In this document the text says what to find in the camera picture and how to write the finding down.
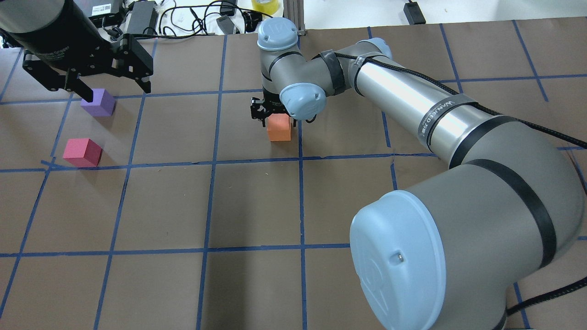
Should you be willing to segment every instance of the sticker label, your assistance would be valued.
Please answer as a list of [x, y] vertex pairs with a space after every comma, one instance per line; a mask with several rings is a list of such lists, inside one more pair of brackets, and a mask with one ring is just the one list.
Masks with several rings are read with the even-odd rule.
[[92, 7], [92, 16], [109, 14], [110, 8], [112, 8], [112, 4], [94, 6]]

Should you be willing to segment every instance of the power adapter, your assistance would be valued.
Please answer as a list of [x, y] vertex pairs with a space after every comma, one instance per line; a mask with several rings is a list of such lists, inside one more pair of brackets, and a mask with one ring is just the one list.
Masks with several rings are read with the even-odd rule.
[[404, 14], [406, 14], [407, 21], [410, 25], [415, 24], [426, 24], [426, 19], [424, 15], [422, 15], [422, 11], [420, 10], [420, 6], [418, 6], [417, 2], [408, 2], [404, 5]]
[[130, 20], [126, 26], [126, 33], [138, 35], [154, 34], [155, 24], [157, 22], [155, 4], [154, 1], [133, 2]]

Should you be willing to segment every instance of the red cube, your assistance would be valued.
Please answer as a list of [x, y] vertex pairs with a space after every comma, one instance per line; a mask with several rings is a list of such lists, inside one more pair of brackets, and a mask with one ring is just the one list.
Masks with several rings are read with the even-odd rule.
[[75, 167], [96, 167], [102, 156], [102, 148], [90, 139], [69, 139], [63, 159]]

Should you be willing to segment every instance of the black tape band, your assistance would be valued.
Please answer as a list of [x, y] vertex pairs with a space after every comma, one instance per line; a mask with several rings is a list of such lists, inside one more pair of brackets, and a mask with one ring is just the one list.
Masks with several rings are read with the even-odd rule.
[[511, 168], [489, 159], [475, 159], [466, 164], [482, 167], [507, 183], [522, 199], [534, 217], [542, 239], [542, 262], [540, 268], [551, 263], [556, 253], [556, 232], [548, 210], [530, 185]]
[[263, 76], [263, 78], [265, 78], [266, 80], [273, 82], [273, 80], [271, 80], [271, 78], [269, 78], [268, 76], [265, 76], [265, 74], [262, 72], [261, 72], [261, 76]]
[[289, 56], [289, 55], [299, 55], [299, 56], [303, 56], [302, 53], [300, 52], [285, 52], [279, 56], [277, 56], [273, 62], [271, 62], [271, 64], [269, 65], [269, 69], [267, 70], [267, 72], [269, 72], [269, 75], [271, 76], [271, 69], [273, 68], [273, 65], [275, 65], [277, 63], [277, 61], [279, 61], [280, 59]]
[[468, 97], [465, 94], [451, 95], [442, 101], [436, 103], [430, 110], [422, 117], [422, 121], [418, 126], [418, 139], [430, 150], [430, 140], [432, 139], [432, 132], [438, 125], [440, 119], [442, 119], [449, 111], [453, 110], [457, 106], [475, 104], [477, 101]]
[[492, 129], [510, 122], [517, 122], [512, 117], [508, 116], [497, 116], [493, 117], [486, 122], [482, 123], [481, 125], [475, 127], [474, 130], [465, 137], [465, 139], [458, 145], [457, 150], [455, 150], [453, 158], [450, 160], [450, 164], [448, 165], [449, 169], [452, 169], [455, 166], [459, 166], [463, 163], [463, 159], [467, 156], [467, 153], [473, 146], [483, 137], [485, 134], [489, 133]]
[[334, 50], [325, 50], [320, 53], [320, 57], [326, 63], [328, 71], [330, 72], [330, 79], [332, 80], [332, 88], [334, 88], [334, 95], [338, 95], [345, 91], [345, 73], [340, 66], [338, 57], [334, 54]]

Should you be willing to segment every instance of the orange cube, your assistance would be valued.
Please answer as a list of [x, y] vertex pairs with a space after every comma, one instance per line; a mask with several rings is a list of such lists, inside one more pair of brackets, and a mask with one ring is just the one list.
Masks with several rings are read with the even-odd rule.
[[269, 141], [291, 141], [292, 125], [286, 113], [274, 113], [266, 119]]

